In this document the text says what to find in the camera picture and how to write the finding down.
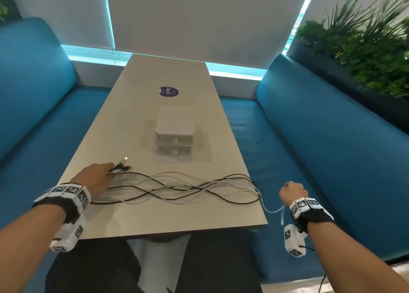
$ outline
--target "seat backrest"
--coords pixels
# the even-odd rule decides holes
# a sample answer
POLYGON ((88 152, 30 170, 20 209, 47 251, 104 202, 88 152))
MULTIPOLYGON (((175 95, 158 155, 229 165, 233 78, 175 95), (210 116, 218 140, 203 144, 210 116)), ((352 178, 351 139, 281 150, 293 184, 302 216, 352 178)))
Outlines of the seat backrest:
POLYGON ((409 136, 283 55, 255 96, 353 237, 384 260, 409 254, 409 136))
POLYGON ((38 17, 0 27, 0 161, 75 85, 57 37, 38 17))

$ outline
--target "blue light strip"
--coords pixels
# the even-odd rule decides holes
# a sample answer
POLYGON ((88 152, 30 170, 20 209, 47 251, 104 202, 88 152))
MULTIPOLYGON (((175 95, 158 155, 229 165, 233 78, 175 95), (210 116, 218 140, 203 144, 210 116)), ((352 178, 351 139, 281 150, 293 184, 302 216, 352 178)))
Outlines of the blue light strip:
POLYGON ((287 55, 288 49, 290 48, 290 46, 292 44, 292 41, 295 38, 295 34, 297 33, 297 29, 299 28, 299 26, 300 26, 300 24, 301 24, 301 22, 303 20, 303 17, 305 15, 305 12, 308 9, 308 6, 309 6, 310 2, 311 2, 311 0, 305 0, 303 6, 301 7, 300 14, 298 15, 297 19, 295 20, 294 27, 292 28, 292 31, 291 31, 291 33, 289 35, 287 43, 285 44, 285 47, 284 47, 284 50, 283 50, 284 55, 287 55))
POLYGON ((104 0, 104 6, 105 6, 105 15, 107 19, 107 24, 109 28, 109 36, 111 39, 111 45, 112 49, 115 50, 115 39, 114 39, 114 30, 112 28, 112 21, 111 21, 111 12, 109 11, 109 2, 108 0, 104 0))
MULTIPOLYGON (((133 53, 61 45, 71 61, 125 66, 133 53)), ((205 62, 211 76, 261 81, 267 70, 205 62)))

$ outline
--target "potted plant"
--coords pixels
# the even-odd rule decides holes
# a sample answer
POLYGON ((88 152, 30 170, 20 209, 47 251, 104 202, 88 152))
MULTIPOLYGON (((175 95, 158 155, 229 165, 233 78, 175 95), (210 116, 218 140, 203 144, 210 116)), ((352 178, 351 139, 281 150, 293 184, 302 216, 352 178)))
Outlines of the potted plant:
POLYGON ((16 2, 14 0, 0 0, 0 22, 21 19, 16 2))
POLYGON ((307 21, 287 55, 409 134, 409 0, 378 1, 307 21))

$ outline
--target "right hand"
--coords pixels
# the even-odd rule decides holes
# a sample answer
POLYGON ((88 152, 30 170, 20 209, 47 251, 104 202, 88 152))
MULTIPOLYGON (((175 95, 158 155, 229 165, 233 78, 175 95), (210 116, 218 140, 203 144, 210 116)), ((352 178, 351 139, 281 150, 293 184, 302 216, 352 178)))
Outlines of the right hand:
POLYGON ((283 204, 289 207, 295 200, 308 197, 308 192, 301 183, 286 182, 279 192, 283 204))

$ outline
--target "pants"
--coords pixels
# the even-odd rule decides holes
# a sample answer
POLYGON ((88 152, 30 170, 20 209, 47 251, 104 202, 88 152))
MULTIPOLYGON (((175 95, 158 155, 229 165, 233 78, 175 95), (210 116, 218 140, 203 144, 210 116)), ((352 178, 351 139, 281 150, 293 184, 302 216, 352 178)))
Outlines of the pants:
MULTIPOLYGON (((137 285, 140 273, 126 240, 81 240, 72 251, 57 255, 45 292, 143 293, 137 285)), ((175 293, 262 293, 242 231, 192 234, 175 293)))

